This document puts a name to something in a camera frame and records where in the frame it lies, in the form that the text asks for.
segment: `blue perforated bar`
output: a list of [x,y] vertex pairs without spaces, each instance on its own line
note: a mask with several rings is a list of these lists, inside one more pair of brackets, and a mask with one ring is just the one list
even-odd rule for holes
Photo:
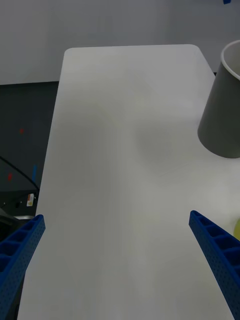
[[240,241],[197,211],[189,226],[235,320],[240,320]]
[[8,314],[44,230],[40,214],[0,242],[0,320]]

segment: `gray cup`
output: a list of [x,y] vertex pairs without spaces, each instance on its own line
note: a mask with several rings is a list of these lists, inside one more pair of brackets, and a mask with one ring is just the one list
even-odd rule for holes
[[197,133],[212,153],[240,158],[240,40],[222,50],[221,64]]

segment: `white wall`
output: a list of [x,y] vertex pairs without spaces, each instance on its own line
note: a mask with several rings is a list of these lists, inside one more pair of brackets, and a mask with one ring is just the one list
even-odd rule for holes
[[71,47],[194,44],[216,71],[239,13],[239,0],[1,0],[0,84],[57,81]]

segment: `table surface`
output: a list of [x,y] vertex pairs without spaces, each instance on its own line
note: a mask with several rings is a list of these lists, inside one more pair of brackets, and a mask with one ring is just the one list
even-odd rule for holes
[[66,51],[19,320],[228,320],[188,226],[233,232],[238,159],[197,129],[214,75],[193,45]]

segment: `yellow object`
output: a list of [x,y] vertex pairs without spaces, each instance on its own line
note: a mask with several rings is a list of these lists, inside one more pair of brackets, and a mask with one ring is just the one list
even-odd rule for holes
[[238,219],[236,224],[235,224],[233,235],[234,235],[235,238],[237,238],[237,240],[240,241],[240,219]]

